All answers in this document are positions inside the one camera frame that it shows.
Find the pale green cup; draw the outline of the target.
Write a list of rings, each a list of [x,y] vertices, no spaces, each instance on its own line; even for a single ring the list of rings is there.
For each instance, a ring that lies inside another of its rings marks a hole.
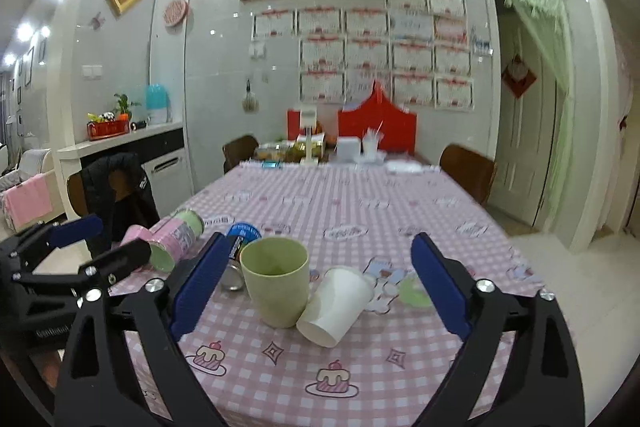
[[[289,237],[270,236],[249,243],[240,254],[253,307],[274,329],[293,327],[309,298],[309,256]]]

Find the pink cup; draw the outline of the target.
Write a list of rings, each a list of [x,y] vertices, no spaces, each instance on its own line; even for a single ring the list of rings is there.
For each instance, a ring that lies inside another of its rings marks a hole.
[[[140,239],[140,241],[143,241],[144,243],[149,243],[150,239],[152,239],[152,233],[147,228],[142,227],[142,225],[131,225],[122,238],[120,246],[125,246],[137,239]]]

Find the small green clear cup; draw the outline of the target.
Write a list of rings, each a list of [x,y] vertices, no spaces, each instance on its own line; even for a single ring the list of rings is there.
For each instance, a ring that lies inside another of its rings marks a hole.
[[[426,309],[433,306],[430,296],[416,273],[409,273],[398,284],[398,299],[404,305],[414,309]]]

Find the white paper cup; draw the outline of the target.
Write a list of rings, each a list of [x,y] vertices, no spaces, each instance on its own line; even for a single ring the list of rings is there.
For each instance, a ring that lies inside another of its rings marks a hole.
[[[334,348],[374,296],[374,282],[349,267],[333,267],[322,281],[296,323],[311,343]]]

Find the pink towel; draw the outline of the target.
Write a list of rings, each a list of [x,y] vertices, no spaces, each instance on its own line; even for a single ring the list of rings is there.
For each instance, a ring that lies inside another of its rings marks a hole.
[[[52,211],[47,178],[39,173],[3,192],[2,204],[15,230]]]

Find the black jacket on chair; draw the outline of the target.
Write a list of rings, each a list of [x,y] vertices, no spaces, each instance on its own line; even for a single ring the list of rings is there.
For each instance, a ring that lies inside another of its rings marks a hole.
[[[101,157],[81,170],[80,179],[87,210],[103,223],[102,232],[87,241],[91,257],[109,251],[131,225],[149,229],[160,221],[149,177],[137,154]]]

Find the pink green labelled can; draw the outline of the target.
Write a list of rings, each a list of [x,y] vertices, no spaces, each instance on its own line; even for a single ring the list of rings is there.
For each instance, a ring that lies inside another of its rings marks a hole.
[[[157,222],[150,230],[152,267],[171,272],[203,232],[204,221],[192,209],[181,209]]]

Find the red basket with items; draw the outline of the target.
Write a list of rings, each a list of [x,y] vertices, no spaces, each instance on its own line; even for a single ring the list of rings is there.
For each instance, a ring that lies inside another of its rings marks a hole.
[[[129,116],[106,112],[101,115],[87,115],[87,136],[90,141],[115,138],[129,132]]]

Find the white sideboard cabinet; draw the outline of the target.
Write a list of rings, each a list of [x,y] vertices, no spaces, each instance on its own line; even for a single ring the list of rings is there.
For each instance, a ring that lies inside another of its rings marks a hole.
[[[70,219],[107,210],[134,191],[149,196],[165,217],[194,194],[186,126],[151,124],[139,130],[86,140],[54,153],[63,209]]]

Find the blue black metal can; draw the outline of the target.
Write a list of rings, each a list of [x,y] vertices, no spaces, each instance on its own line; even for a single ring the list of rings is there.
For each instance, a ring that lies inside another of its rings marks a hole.
[[[244,288],[244,277],[240,263],[242,250],[249,243],[253,243],[261,237],[262,234],[258,228],[250,223],[236,222],[231,225],[227,233],[227,239],[230,243],[229,261],[220,279],[220,283],[226,291],[242,291]]]

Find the potted green plant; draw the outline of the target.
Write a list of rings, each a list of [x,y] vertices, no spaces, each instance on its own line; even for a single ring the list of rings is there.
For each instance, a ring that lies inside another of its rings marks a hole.
[[[129,96],[123,93],[115,93],[114,98],[116,98],[114,113],[119,120],[131,120],[132,110],[141,105],[140,102],[131,101]]]

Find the pink checked tablecloth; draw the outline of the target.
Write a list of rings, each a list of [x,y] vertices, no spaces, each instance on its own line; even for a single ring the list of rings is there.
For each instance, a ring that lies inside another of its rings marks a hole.
[[[428,234],[476,279],[541,288],[488,213],[436,167],[234,168],[186,202],[207,233],[253,225],[308,255],[311,311],[273,329],[244,291],[217,289],[180,340],[186,363],[232,426],[409,426],[460,349],[414,272]]]

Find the blue white humidifier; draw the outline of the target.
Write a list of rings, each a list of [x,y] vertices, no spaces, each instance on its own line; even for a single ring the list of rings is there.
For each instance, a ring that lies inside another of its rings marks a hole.
[[[169,96],[162,84],[153,83],[146,87],[145,109],[152,126],[167,124],[170,121]]]

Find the brown chair left far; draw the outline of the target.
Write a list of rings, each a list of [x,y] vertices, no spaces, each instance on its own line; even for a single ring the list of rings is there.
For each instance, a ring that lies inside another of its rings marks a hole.
[[[222,147],[224,154],[224,173],[239,166],[242,161],[248,161],[254,156],[258,141],[251,134],[240,136]]]

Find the brown chair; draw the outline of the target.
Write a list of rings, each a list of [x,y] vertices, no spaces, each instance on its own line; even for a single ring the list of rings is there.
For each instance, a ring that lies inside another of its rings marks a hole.
[[[462,145],[449,144],[440,155],[439,167],[475,202],[486,205],[497,173],[495,161]]]
[[[254,156],[258,141],[251,134],[240,136],[222,147],[224,154],[224,173],[239,166],[242,161],[248,161]]]

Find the brown chair right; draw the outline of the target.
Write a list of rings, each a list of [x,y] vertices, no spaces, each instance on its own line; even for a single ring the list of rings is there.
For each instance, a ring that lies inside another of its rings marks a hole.
[[[486,205],[497,173],[495,161],[462,145],[449,144],[440,155],[439,167],[475,202]]]

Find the small red box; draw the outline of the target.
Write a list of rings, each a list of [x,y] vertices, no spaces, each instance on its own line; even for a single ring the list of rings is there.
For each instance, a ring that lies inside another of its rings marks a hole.
[[[300,112],[298,109],[289,109],[286,112],[286,139],[295,141],[303,133],[300,130]]]

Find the white desk lamp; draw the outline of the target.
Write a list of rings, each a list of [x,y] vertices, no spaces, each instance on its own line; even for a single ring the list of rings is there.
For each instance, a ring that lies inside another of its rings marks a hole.
[[[299,126],[304,130],[305,135],[305,157],[300,161],[304,166],[318,164],[318,159],[312,155],[314,141],[314,128],[317,127],[317,109],[314,106],[303,107],[299,114]]]

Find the white tissue box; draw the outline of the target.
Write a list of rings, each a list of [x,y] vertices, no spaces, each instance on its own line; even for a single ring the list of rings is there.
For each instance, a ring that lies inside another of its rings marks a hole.
[[[339,161],[355,161],[361,154],[361,141],[356,136],[339,136],[335,147]]]

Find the red gift bag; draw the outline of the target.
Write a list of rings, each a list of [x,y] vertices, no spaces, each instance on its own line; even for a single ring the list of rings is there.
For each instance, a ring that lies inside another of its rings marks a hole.
[[[371,94],[354,109],[337,112],[337,135],[363,139],[369,130],[382,134],[378,148],[387,153],[416,153],[418,115],[401,109],[387,98],[381,83],[373,83]]]

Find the red diamond door decoration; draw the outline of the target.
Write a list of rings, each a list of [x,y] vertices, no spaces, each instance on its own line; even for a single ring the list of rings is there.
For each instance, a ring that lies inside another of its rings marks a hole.
[[[506,87],[509,88],[514,98],[521,98],[536,82],[537,76],[526,65],[522,58],[518,54],[515,54],[503,69],[501,79]]]

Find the red round wall ornament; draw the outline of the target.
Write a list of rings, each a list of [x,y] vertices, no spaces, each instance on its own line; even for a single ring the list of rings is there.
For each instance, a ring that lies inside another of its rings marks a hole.
[[[164,9],[163,21],[167,28],[174,28],[182,23],[189,11],[188,0],[170,0]]]

